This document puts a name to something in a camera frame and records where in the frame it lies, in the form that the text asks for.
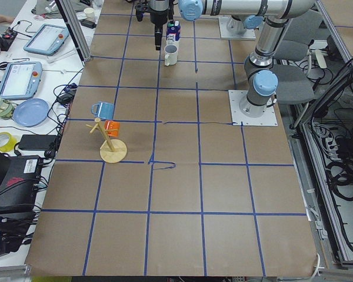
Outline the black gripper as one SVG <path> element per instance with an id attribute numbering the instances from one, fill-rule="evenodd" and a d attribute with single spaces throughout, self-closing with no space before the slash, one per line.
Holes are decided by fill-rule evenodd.
<path id="1" fill-rule="evenodd" d="M 155 49 L 160 50 L 162 45 L 163 25 L 168 21 L 168 10 L 156 11 L 150 9 L 151 22 L 154 26 Z"/>
<path id="2" fill-rule="evenodd" d="M 174 23 L 174 0 L 169 0 L 168 19 L 169 23 Z"/>

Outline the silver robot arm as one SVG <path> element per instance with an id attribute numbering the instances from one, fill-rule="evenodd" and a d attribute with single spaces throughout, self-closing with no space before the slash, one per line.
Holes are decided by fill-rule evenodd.
<path id="1" fill-rule="evenodd" d="M 205 13 L 206 4 L 202 1 L 193 0 L 178 1 L 178 9 L 184 20 L 194 21 Z M 263 17 L 256 15 L 236 15 L 232 16 L 231 19 L 242 22 L 244 29 L 255 29 L 261 24 Z"/>
<path id="2" fill-rule="evenodd" d="M 270 97 L 278 86 L 277 76 L 270 71 L 273 57 L 283 40 L 291 19 L 303 15 L 313 1 L 179 1 L 180 15 L 194 21 L 201 15 L 229 15 L 241 21 L 244 29 L 261 30 L 253 52 L 245 60 L 248 92 L 239 102 L 246 116 L 263 115 Z"/>

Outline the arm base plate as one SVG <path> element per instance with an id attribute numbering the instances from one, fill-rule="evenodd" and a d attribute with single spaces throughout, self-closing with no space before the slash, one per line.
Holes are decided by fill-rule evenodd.
<path id="1" fill-rule="evenodd" d="M 231 19 L 232 16 L 220 16 L 218 18 L 221 38 L 254 41 L 256 38 L 254 29 L 244 29 L 242 22 Z"/>
<path id="2" fill-rule="evenodd" d="M 247 100 L 247 90 L 229 90 L 232 124 L 235 126 L 278 126 L 272 98 L 262 106 Z"/>

